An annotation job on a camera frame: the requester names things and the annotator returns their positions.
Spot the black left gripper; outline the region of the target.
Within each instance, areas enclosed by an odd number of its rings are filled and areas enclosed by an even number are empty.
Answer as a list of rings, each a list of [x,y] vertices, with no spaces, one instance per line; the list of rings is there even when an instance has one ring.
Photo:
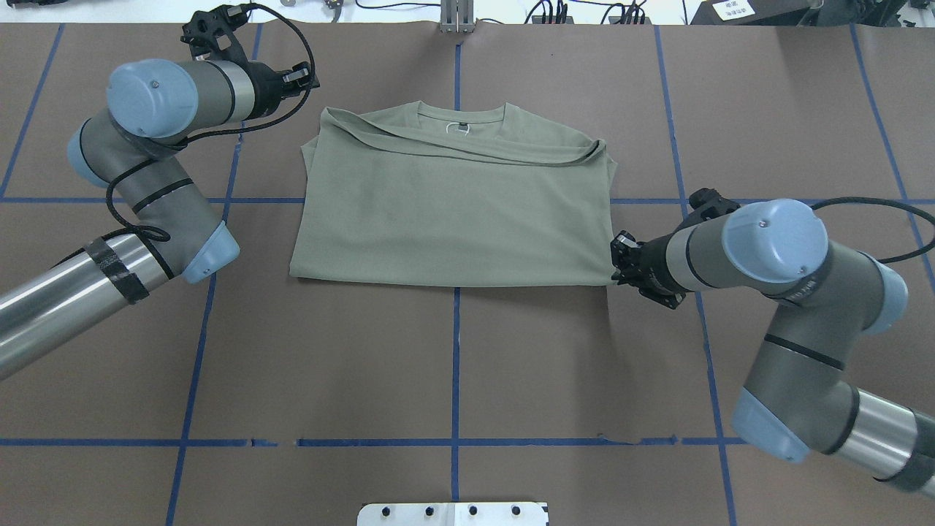
[[[310,64],[295,64],[277,71],[267,64],[253,64],[253,118],[274,113],[281,101],[318,88],[317,74]]]

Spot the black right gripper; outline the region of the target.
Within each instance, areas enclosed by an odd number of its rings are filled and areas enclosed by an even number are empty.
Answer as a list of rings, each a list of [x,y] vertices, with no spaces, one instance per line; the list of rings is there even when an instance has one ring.
[[[667,255],[674,233],[638,242],[628,231],[620,231],[611,241],[611,260],[615,267],[612,280],[628,284],[642,297],[669,309],[677,309],[687,296],[687,289],[673,276]]]

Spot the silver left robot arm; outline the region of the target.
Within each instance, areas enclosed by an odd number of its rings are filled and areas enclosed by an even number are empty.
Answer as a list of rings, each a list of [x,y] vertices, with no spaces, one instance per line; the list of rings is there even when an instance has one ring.
[[[311,60],[276,71],[244,58],[147,59],[110,74],[107,106],[71,137],[76,173],[121,197],[134,220],[85,243],[2,296],[2,377],[9,378],[175,277],[198,283],[240,247],[178,162],[184,147],[266,117],[318,86]]]

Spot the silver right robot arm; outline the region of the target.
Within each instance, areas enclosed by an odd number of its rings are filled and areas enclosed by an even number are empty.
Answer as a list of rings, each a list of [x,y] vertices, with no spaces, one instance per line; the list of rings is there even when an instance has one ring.
[[[711,188],[691,214],[648,242],[621,231],[610,243],[615,283],[677,308],[689,293],[751,289],[776,303],[739,392],[737,436],[790,463],[809,453],[850,462],[899,492],[933,497],[933,419],[844,380],[855,344],[888,330],[907,309],[905,280],[829,239],[807,205],[741,205]]]

